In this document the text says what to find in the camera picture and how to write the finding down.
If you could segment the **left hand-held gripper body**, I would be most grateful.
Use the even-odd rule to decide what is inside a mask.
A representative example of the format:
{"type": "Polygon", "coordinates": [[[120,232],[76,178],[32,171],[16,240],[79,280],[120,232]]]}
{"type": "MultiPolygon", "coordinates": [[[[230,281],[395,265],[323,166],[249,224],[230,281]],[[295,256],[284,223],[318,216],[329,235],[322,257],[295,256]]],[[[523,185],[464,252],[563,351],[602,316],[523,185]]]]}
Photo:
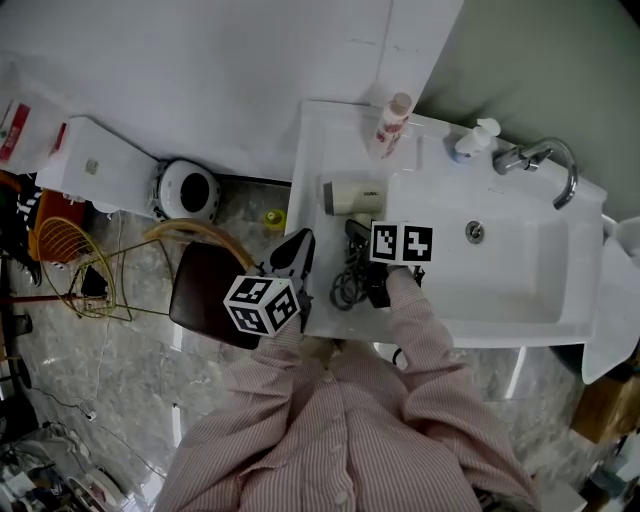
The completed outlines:
{"type": "Polygon", "coordinates": [[[287,250],[287,236],[236,277],[226,294],[223,304],[238,331],[274,337],[296,316],[308,318],[312,265],[305,264],[305,239],[299,250],[287,250]]]}

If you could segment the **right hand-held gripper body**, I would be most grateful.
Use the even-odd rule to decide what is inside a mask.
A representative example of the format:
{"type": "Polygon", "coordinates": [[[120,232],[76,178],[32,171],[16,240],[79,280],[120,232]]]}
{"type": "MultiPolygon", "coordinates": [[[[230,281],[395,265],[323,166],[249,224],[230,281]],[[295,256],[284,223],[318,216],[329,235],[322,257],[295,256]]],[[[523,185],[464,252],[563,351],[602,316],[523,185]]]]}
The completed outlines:
{"type": "Polygon", "coordinates": [[[373,221],[366,264],[366,295],[375,309],[390,306],[386,278],[390,266],[407,267],[418,285],[431,261],[433,229],[407,222],[373,221]]]}

